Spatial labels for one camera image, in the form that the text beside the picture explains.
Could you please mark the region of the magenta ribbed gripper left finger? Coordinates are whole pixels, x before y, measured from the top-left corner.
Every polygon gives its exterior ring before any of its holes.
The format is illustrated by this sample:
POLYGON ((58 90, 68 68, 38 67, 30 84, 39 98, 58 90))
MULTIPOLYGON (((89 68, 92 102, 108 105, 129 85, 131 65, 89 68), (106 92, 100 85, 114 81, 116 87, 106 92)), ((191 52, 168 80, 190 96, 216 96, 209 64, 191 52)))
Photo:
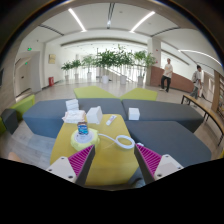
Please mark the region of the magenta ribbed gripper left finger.
POLYGON ((47 168, 47 171, 79 186, 84 186, 94 156, 95 146, 91 145, 70 157, 60 157, 47 168))

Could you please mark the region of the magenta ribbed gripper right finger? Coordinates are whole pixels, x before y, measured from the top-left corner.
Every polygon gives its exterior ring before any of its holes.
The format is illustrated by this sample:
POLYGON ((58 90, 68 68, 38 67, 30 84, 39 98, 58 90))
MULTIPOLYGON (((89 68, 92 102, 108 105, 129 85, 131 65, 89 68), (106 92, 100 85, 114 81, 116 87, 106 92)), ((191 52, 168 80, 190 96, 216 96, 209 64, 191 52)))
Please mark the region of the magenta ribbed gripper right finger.
POLYGON ((134 154, 146 184, 183 169, 183 166, 169 154, 160 155, 144 146, 136 144, 134 154))

